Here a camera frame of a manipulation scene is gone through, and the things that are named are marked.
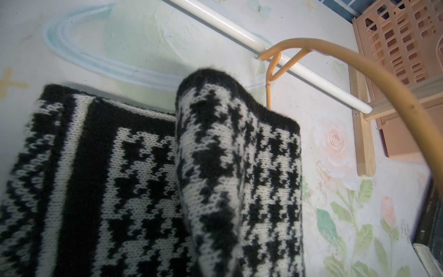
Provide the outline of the orange clothes hanger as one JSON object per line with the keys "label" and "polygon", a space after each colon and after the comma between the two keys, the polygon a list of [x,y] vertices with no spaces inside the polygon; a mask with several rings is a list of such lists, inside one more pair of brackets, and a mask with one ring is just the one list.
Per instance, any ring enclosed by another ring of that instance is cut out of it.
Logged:
{"label": "orange clothes hanger", "polygon": [[[274,73],[276,65],[281,59],[281,52],[290,48],[298,48],[300,51],[291,58],[277,73]],[[267,49],[258,56],[265,61],[271,59],[266,73],[266,104],[270,105],[270,84],[287,72],[299,60],[312,51],[324,55],[331,55],[363,73],[371,81],[376,83],[384,93],[387,100],[399,113],[401,119],[412,134],[425,161],[430,167],[434,185],[439,193],[443,193],[443,136],[438,130],[425,108],[419,103],[414,94],[394,75],[383,69],[370,59],[337,44],[310,38],[294,38],[284,40]]]}

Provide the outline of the black white houndstooth scarf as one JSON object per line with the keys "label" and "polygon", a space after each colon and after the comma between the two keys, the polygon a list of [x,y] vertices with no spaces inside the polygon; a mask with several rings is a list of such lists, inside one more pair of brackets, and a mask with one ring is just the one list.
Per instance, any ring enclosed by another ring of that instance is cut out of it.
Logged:
{"label": "black white houndstooth scarf", "polygon": [[228,74],[175,113],[50,84],[1,202],[3,277],[301,277],[298,123]]}

